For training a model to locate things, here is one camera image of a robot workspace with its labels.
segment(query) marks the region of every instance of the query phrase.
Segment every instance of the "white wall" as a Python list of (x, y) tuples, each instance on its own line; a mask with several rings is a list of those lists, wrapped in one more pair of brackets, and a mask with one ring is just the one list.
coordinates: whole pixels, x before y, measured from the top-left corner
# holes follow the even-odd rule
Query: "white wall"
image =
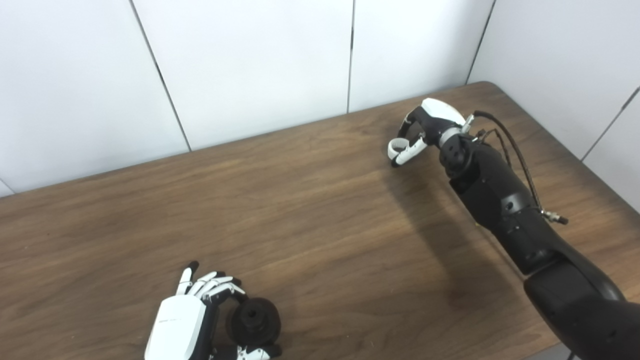
[(127, 1), (2, 1), (0, 44), (0, 177), (16, 192), (187, 151)]
[(347, 110), (351, 0), (135, 0), (191, 147)]
[(357, 0), (349, 110), (463, 85), (493, 0)]
[(13, 191), (462, 85), (492, 0), (134, 4), (171, 97), (128, 1), (0, 3)]
[(637, 95), (595, 145), (584, 163), (640, 213), (639, 137), (640, 96)]
[(481, 80), (582, 158), (640, 84), (640, 1), (497, 0), (469, 82)]

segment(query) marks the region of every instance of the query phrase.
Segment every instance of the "robotic hand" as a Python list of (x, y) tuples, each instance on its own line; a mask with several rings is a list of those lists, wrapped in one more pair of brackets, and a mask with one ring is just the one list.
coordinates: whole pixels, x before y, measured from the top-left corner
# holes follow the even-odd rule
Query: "robotic hand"
[[(484, 137), (469, 135), (474, 117), (494, 121), (507, 136), (529, 188)], [(416, 122), (423, 132), (409, 141), (407, 131)], [(541, 207), (522, 153), (506, 127), (483, 111), (465, 121), (448, 104), (425, 99), (389, 143), (391, 165), (406, 163), (428, 145), (439, 149), (449, 184), (474, 220), (492, 232), (528, 276), (524, 290), (556, 336), (582, 360), (640, 359), (640, 304), (627, 302), (608, 276), (551, 228), (551, 222), (568, 220)]]
[[(176, 294), (160, 304), (145, 360), (267, 360), (282, 351), (274, 345), (280, 334), (276, 307), (266, 299), (249, 299), (241, 281), (224, 272), (210, 272), (192, 282), (198, 262), (184, 269)], [(228, 298), (240, 306), (228, 323), (238, 344), (212, 348), (219, 306)]]

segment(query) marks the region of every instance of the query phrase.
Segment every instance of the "panel seam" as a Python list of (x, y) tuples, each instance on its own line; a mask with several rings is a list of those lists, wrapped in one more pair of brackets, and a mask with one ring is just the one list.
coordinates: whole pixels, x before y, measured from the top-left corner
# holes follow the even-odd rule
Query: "panel seam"
[(484, 40), (484, 33), (486, 33), (486, 28), (489, 26), (489, 20), (491, 19), (491, 15), (493, 14), (493, 8), (495, 7), (496, 0), (493, 0), (491, 4), (491, 10), (489, 10), (489, 16), (486, 17), (486, 22), (484, 23), (484, 29), (482, 30), (482, 35), (480, 36), (480, 41), (478, 41), (478, 47), (476, 47), (476, 53), (474, 55), (474, 59), (471, 62), (471, 67), (469, 67), (469, 73), (467, 74), (467, 80), (465, 80), (465, 85), (469, 84), (469, 78), (471, 77), (471, 72), (474, 69), (474, 65), (476, 64), (476, 58), (478, 57), (478, 53), (480, 52), (480, 46), (482, 45), (482, 41)]
[(154, 54), (154, 51), (151, 48), (151, 43), (149, 43), (147, 32), (145, 31), (145, 28), (142, 26), (142, 21), (140, 21), (140, 16), (138, 15), (138, 10), (136, 9), (136, 5), (133, 3), (133, 0), (129, 0), (129, 4), (131, 5), (131, 10), (133, 11), (133, 14), (136, 17), (136, 21), (138, 22), (138, 27), (140, 28), (140, 32), (142, 32), (142, 37), (145, 39), (145, 43), (147, 45), (147, 49), (149, 50), (149, 54), (151, 55), (151, 59), (154, 61), (154, 65), (156, 66), (156, 71), (158, 73), (158, 76), (160, 77), (160, 82), (162, 82), (164, 93), (166, 94), (166, 97), (169, 100), (169, 104), (171, 105), (171, 109), (173, 111), (173, 115), (175, 116), (175, 120), (178, 122), (178, 126), (180, 127), (180, 132), (182, 133), (184, 142), (187, 144), (187, 148), (189, 149), (189, 152), (191, 152), (192, 150), (191, 150), (191, 144), (189, 143), (189, 138), (187, 138), (187, 134), (184, 132), (182, 121), (180, 121), (180, 117), (178, 116), (178, 111), (175, 109), (173, 99), (171, 98), (171, 94), (169, 93), (169, 88), (167, 88), (166, 83), (164, 82), (164, 76), (160, 71), (160, 66), (158, 65), (158, 62), (156, 60), (156, 55)]
[(347, 82), (347, 114), (351, 105), (351, 66), (353, 64), (353, 39), (355, 38), (355, 21), (356, 21), (356, 0), (353, 0), (351, 9), (351, 45), (349, 50), (349, 79)]
[(640, 92), (640, 86), (637, 87), (632, 93), (631, 96), (629, 96), (629, 98), (627, 99), (627, 101), (625, 101), (624, 105), (620, 108), (620, 111), (618, 111), (618, 113), (616, 114), (616, 116), (613, 118), (613, 120), (611, 120), (611, 122), (609, 123), (609, 125), (607, 125), (607, 127), (604, 129), (604, 131), (602, 131), (602, 134), (600, 134), (600, 136), (598, 136), (598, 138), (596, 139), (596, 141), (593, 143), (593, 145), (591, 145), (591, 147), (589, 148), (589, 150), (587, 150), (587, 152), (584, 154), (584, 156), (582, 157), (582, 159), (580, 159), (581, 162), (584, 162), (584, 160), (587, 158), (587, 156), (589, 156), (589, 154), (591, 154), (591, 151), (596, 147), (596, 145), (598, 145), (598, 142), (600, 142), (600, 140), (602, 140), (602, 138), (604, 137), (604, 134), (606, 134), (609, 129), (611, 128), (611, 126), (613, 126), (613, 124), (616, 122), (616, 120), (620, 117), (620, 115), (625, 111), (625, 109), (627, 108), (627, 106), (629, 106), (629, 104), (631, 103), (631, 101), (633, 101), (633, 99), (636, 97), (636, 95), (638, 94), (638, 92)]
[(5, 182), (4, 180), (0, 179), (0, 183), (2, 183), (3, 185), (5, 185), (5, 186), (6, 186), (6, 188), (7, 188), (7, 189), (9, 189), (9, 191), (11, 191), (14, 195), (15, 195), (15, 194), (17, 194), (17, 192), (15, 192), (15, 191), (11, 188), (11, 186), (7, 185), (7, 184), (6, 184), (6, 182)]

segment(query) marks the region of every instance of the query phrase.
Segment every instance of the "black fingertip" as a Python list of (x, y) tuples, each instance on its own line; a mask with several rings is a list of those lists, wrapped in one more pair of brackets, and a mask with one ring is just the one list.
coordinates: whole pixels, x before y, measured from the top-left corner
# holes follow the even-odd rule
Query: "black fingertip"
[(238, 346), (226, 345), (214, 348), (216, 360), (236, 360), (238, 355)]
[(282, 348), (279, 345), (271, 345), (263, 347), (262, 350), (267, 353), (269, 357), (276, 357), (282, 355)]
[(238, 301), (238, 303), (242, 304), (243, 302), (249, 300), (249, 295), (247, 294), (241, 294), (239, 292), (235, 292), (234, 293), (234, 297), (236, 298), (236, 300)]
[(195, 273), (196, 270), (198, 270), (198, 266), (200, 266), (200, 263), (197, 262), (196, 260), (193, 260), (192, 262), (189, 263), (189, 265), (187, 265), (188, 268), (191, 269), (191, 273)]

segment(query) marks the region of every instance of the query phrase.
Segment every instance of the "white robotic hand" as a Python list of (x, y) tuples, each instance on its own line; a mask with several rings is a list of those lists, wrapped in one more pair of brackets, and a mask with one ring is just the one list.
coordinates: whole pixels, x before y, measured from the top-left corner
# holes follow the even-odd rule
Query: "white robotic hand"
[(240, 288), (241, 281), (224, 272), (210, 272), (192, 282), (197, 268), (198, 262), (192, 261), (182, 272), (176, 294), (160, 304), (145, 360), (266, 360), (280, 355), (276, 345), (264, 348), (234, 346), (231, 352), (223, 350), (220, 353), (212, 348), (218, 306), (229, 297), (239, 303), (248, 297)]
[[(465, 121), (462, 114), (446, 102), (430, 97), (424, 99), (420, 106), (405, 116), (397, 138), (389, 142), (387, 156), (391, 165), (404, 165), (429, 145), (440, 147), (444, 143), (443, 140), (438, 143), (440, 139), (446, 140), (451, 135), (468, 131), (472, 121), (472, 115)], [(407, 132), (415, 122), (420, 124), (422, 132), (409, 141)]]

